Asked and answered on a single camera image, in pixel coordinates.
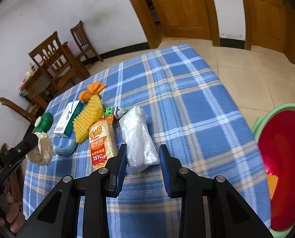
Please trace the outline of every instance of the black baseboard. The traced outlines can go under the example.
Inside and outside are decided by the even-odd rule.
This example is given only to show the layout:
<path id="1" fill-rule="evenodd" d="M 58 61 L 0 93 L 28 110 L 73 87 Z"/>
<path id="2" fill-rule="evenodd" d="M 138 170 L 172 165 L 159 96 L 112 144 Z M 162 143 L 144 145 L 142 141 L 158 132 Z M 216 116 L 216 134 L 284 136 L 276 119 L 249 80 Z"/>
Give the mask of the black baseboard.
<path id="1" fill-rule="evenodd" d="M 220 46 L 221 47 L 245 49 L 245 41 L 238 40 L 238 39 L 221 38 L 220 39 Z"/>
<path id="2" fill-rule="evenodd" d="M 132 53 L 132 52 L 137 52 L 137 51 L 142 51 L 142 50 L 147 50 L 150 49 L 150 46 L 148 45 L 148 43 L 140 43 L 140 44 L 136 44 L 136 45 L 132 45 L 132 46 L 128 46 L 128 47 L 122 47 L 116 50 L 112 50 L 110 52 L 106 52 L 104 54 L 101 54 L 100 56 L 102 57 L 103 60 L 110 58 L 110 57 L 114 57 L 117 55 L 123 55 L 123 54 L 128 54 L 128 53 Z M 84 61 L 82 61 L 82 63 L 84 65 L 88 65 L 94 62 L 99 61 L 98 57 L 92 57 L 89 59 L 86 59 Z"/>

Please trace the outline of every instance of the blue toy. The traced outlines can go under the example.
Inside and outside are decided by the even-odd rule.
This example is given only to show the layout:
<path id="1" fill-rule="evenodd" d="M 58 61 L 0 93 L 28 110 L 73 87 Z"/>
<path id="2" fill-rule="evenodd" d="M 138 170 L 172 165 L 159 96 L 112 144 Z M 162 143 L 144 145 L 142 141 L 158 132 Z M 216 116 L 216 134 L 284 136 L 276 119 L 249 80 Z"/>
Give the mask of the blue toy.
<path id="1" fill-rule="evenodd" d="M 67 145 L 63 148 L 61 146 L 54 146 L 54 152 L 57 155 L 69 156 L 75 151 L 76 147 L 77 143 L 75 139 L 69 139 Z"/>

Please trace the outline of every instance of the wall stain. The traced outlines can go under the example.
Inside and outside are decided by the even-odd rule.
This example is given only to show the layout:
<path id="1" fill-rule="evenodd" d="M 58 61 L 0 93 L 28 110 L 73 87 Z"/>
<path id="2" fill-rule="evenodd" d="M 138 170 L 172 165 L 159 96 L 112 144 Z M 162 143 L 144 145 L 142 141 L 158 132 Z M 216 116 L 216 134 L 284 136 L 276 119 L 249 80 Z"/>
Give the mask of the wall stain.
<path id="1" fill-rule="evenodd" d="M 245 40 L 242 34 L 239 35 L 231 35 L 228 33 L 220 33 L 221 38 L 230 38 L 230 39 L 239 39 L 239 40 Z"/>

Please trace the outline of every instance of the white box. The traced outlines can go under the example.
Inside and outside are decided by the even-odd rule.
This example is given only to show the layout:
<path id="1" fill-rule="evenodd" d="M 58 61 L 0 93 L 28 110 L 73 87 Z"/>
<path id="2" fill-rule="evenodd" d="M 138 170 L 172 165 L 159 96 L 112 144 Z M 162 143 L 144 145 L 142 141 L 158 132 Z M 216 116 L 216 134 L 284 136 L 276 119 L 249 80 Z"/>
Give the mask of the white box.
<path id="1" fill-rule="evenodd" d="M 73 131 L 72 122 L 76 118 L 76 116 L 82 111 L 83 107 L 84 104 L 79 100 L 68 103 L 56 125 L 54 134 L 63 138 L 69 138 Z"/>

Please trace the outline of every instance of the blue plaid tablecloth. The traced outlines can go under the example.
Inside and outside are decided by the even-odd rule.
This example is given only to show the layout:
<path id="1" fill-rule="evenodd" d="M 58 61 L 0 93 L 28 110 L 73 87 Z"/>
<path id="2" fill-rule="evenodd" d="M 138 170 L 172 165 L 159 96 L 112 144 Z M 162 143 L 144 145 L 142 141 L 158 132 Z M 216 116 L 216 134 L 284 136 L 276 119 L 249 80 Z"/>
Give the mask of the blue plaid tablecloth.
<path id="1" fill-rule="evenodd" d="M 107 84 L 100 94 L 104 107 L 142 107 L 157 147 L 166 144 L 171 156 L 200 176 L 225 176 L 270 226 L 269 192 L 259 149 L 219 78 L 194 49 L 180 45 L 144 54 L 56 97 L 46 110 L 54 119 L 48 131 L 54 145 L 67 142 L 53 134 L 67 103 L 77 100 L 80 91 L 93 82 Z M 120 127 L 115 134 L 120 145 Z M 48 167 L 28 162 L 25 217 L 63 176 L 78 178 L 92 171 L 88 139 L 69 157 L 54 155 Z M 83 202 L 82 198 L 78 237 L 82 237 Z M 107 199 L 110 237 L 178 237 L 180 206 L 180 199 L 170 199 L 165 192 L 160 165 L 150 166 L 138 176 L 127 175 L 119 197 Z"/>

